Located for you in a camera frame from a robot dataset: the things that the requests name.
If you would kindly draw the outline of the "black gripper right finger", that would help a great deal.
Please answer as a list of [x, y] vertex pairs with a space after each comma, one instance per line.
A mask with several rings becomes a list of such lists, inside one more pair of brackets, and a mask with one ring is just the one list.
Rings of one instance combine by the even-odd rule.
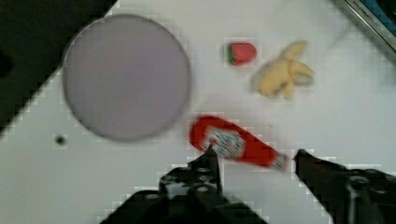
[[333, 224], [396, 224], [396, 179], [376, 169], [348, 169], [304, 149], [295, 174], [332, 217]]

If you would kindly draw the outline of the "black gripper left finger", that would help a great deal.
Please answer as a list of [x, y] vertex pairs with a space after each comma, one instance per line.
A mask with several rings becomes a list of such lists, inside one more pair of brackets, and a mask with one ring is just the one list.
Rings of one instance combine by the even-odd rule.
[[267, 224], [245, 203], [228, 200], [222, 190], [218, 155], [203, 155], [177, 167], [157, 190], [130, 196], [100, 224]]

